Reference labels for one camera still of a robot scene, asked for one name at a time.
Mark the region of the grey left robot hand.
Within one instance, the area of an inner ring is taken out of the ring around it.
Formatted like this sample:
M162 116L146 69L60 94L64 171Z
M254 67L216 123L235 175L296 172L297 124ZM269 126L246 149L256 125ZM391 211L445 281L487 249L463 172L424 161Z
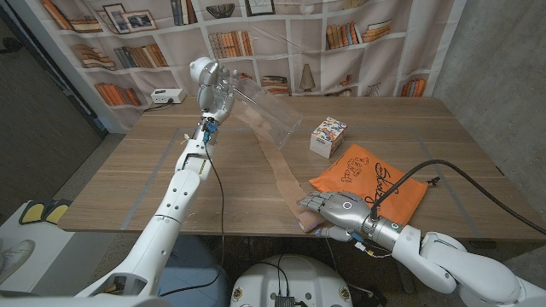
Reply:
M204 118L213 118L222 124L231 113L235 99L238 72L224 64L201 57L190 64L191 77L200 88L197 101Z

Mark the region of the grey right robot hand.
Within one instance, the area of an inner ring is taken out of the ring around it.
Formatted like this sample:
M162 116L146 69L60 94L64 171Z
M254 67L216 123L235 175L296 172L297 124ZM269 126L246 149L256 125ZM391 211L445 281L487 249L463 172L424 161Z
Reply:
M319 237L347 242L357 235L391 251L404 228L385 217L373 219L367 203L350 192L312 192L298 205L318 212L333 224L317 230Z

